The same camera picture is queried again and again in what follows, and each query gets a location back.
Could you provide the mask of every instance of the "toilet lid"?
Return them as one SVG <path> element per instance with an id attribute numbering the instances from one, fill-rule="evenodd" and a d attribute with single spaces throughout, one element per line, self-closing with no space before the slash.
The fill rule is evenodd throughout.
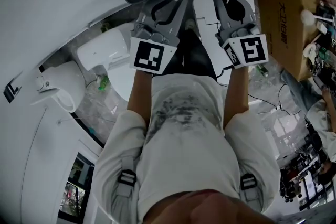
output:
<path id="1" fill-rule="evenodd" d="M 107 74 L 112 87 L 128 102 L 133 87 L 135 69 L 130 68 L 130 64 L 126 63 L 110 69 Z"/>

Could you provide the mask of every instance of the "black strap buckle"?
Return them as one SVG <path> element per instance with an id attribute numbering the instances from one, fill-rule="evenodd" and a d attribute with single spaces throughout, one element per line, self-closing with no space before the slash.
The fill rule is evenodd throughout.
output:
<path id="1" fill-rule="evenodd" d="M 134 187 L 136 181 L 136 174 L 132 170 L 123 170 L 118 178 L 119 183 L 123 183 Z"/>
<path id="2" fill-rule="evenodd" d="M 257 179 L 253 174 L 245 174 L 240 178 L 240 188 L 242 190 L 255 188 L 257 186 Z"/>

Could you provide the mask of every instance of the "gray tile floor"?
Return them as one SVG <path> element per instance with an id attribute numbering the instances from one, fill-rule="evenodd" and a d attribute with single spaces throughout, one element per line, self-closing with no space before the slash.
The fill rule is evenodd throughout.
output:
<path id="1" fill-rule="evenodd" d="M 256 1 L 256 18 L 260 25 L 260 16 L 258 3 Z M 193 9 L 190 5 L 187 9 L 185 20 L 193 18 Z M 58 66 L 66 61 L 74 60 L 83 72 L 87 90 L 84 100 L 76 111 L 76 114 L 83 123 L 91 129 L 91 132 L 102 142 L 105 143 L 120 112 L 126 109 L 127 103 L 119 97 L 108 86 L 104 91 L 98 90 L 96 83 L 91 83 L 97 79 L 97 76 L 105 76 L 106 71 L 102 66 L 93 68 L 90 71 L 85 70 L 77 57 L 77 48 L 101 34 L 102 24 L 108 24 L 111 28 L 126 22 L 131 22 L 138 17 L 142 4 L 132 5 L 123 9 L 102 22 L 94 25 L 90 29 L 84 31 L 68 44 L 63 46 L 45 63 L 44 67 Z M 281 67 L 276 61 L 270 58 L 265 65 L 268 69 L 268 77 L 265 78 L 256 68 L 251 68 L 249 73 L 249 93 L 257 98 L 262 98 L 276 106 L 279 105 L 278 92 L 282 86 L 279 74 Z M 288 87 L 285 86 L 280 95 L 283 108 L 289 113 L 298 112 L 298 108 L 291 99 Z M 305 117 L 302 112 L 295 116 L 289 116 L 284 111 L 270 111 L 274 107 L 266 102 L 260 102 L 253 105 L 251 109 L 255 111 L 266 130 L 267 135 L 274 138 L 276 147 L 279 151 L 278 164 L 283 166 L 288 163 L 294 156 L 295 151 L 304 144 L 304 137 L 308 134 L 305 126 Z"/>

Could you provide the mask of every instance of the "cardboard box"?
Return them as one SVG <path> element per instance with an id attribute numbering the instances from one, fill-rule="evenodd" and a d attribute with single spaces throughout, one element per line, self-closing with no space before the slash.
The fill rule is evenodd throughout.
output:
<path id="1" fill-rule="evenodd" d="M 267 36 L 268 53 L 298 81 L 311 77 L 302 51 L 318 34 L 315 26 L 301 22 L 301 12 L 313 13 L 319 0 L 258 0 L 262 33 Z"/>

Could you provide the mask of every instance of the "white t-shirt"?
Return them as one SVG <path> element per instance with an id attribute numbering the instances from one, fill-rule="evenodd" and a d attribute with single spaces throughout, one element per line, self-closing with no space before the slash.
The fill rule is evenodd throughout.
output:
<path id="1" fill-rule="evenodd" d="M 223 103 L 223 88 L 210 77 L 153 78 L 148 131 L 137 113 L 122 113 L 96 163 L 93 192 L 111 219 L 128 223 L 128 212 L 129 223 L 141 223 L 153 205 L 183 191 L 214 189 L 246 201 L 240 191 L 246 173 L 257 179 L 254 209 L 268 208 L 279 191 L 280 171 L 265 131 L 247 111 L 232 118 L 224 135 Z M 129 201 L 117 190 L 125 156 L 133 156 L 137 175 Z"/>
<path id="2" fill-rule="evenodd" d="M 316 102 L 308 111 L 307 119 L 318 132 L 323 148 L 330 161 L 336 162 L 336 134 L 332 131 L 326 102 L 322 99 Z"/>

